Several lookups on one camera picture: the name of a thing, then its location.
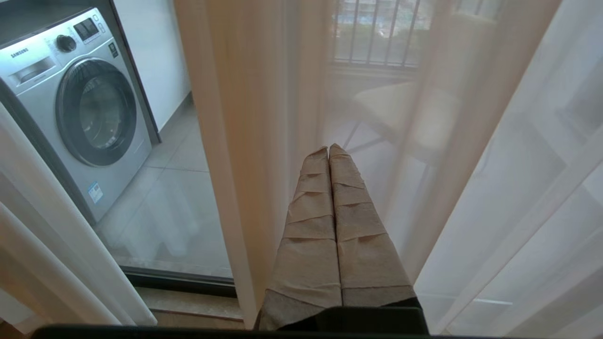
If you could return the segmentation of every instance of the beige curtain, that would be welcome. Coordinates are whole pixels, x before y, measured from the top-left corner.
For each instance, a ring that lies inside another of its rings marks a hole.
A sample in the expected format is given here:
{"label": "beige curtain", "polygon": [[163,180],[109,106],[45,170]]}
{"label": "beige curtain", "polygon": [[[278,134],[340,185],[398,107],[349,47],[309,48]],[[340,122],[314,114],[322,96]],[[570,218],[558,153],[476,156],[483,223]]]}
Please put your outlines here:
{"label": "beige curtain", "polygon": [[0,318],[24,334],[53,323],[157,320],[0,104]]}
{"label": "beige curtain", "polygon": [[366,182],[430,331],[603,332],[594,321],[603,298],[581,292],[599,295],[603,262],[602,4],[175,6],[247,326],[301,162],[336,142]]}

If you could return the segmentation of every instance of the display screen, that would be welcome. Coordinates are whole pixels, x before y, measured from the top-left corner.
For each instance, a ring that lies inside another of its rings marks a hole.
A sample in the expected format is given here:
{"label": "display screen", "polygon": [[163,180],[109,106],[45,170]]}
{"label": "display screen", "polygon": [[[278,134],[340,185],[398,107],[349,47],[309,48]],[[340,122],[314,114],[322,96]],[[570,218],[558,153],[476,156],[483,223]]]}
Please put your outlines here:
{"label": "display screen", "polygon": [[88,38],[98,33],[98,28],[92,21],[92,19],[86,19],[79,24],[74,26],[77,34],[80,36],[82,41],[86,41]]}

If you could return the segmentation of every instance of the control knob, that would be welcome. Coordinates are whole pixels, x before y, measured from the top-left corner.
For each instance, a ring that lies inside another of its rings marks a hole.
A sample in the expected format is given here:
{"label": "control knob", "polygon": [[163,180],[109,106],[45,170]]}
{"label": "control knob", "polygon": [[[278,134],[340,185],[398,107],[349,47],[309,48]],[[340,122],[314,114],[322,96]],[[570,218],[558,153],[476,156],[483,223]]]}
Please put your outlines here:
{"label": "control knob", "polygon": [[71,52],[75,49],[76,43],[74,38],[70,36],[57,36],[57,46],[63,52]]}

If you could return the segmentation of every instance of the white chair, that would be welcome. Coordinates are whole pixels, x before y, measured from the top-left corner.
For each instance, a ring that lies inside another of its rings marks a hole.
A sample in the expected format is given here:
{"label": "white chair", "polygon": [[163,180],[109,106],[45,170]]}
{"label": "white chair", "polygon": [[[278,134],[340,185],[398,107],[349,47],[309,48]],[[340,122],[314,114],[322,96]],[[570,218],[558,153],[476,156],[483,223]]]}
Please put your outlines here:
{"label": "white chair", "polygon": [[[448,30],[434,60],[430,86],[426,93],[421,93],[419,114],[412,128],[412,156],[427,165],[426,172],[444,151],[472,67],[480,61],[484,46],[492,39],[496,28],[495,21],[472,14],[454,13],[448,20]],[[417,94],[417,84],[412,81],[356,94],[349,113],[358,121],[343,145],[344,149],[363,122],[395,144]]]}

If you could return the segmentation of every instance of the washing machine door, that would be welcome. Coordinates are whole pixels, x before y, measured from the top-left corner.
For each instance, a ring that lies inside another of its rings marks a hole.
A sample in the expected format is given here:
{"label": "washing machine door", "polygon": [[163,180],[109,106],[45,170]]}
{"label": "washing machine door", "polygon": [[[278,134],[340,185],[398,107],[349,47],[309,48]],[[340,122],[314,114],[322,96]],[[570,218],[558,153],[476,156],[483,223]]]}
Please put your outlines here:
{"label": "washing machine door", "polygon": [[124,156],[134,137],[134,93],[115,66],[84,59],[61,80],[56,118],[63,142],[74,157],[90,166],[108,166]]}

